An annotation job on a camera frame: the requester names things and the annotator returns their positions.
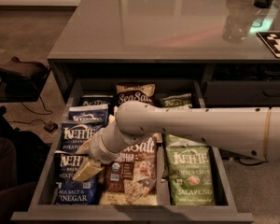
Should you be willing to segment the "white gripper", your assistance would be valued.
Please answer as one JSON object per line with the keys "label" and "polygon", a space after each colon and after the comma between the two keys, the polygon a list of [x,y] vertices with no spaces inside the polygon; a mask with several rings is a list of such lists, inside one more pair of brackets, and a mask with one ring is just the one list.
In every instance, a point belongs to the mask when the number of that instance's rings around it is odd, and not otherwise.
{"label": "white gripper", "polygon": [[103,170],[102,164],[109,164],[114,161],[119,154],[110,151],[105,146],[103,142],[103,130],[100,130],[91,138],[89,156],[90,159],[85,159],[74,174],[74,181],[84,182],[96,176]]}

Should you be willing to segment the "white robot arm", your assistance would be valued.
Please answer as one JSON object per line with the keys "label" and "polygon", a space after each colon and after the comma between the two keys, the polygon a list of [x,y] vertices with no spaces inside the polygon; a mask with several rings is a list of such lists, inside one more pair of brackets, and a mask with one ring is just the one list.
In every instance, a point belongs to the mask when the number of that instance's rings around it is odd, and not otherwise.
{"label": "white robot arm", "polygon": [[91,138],[88,157],[74,174],[85,181],[114,161],[119,153],[167,133],[262,161],[280,160],[280,107],[159,108],[129,101],[115,120]]}

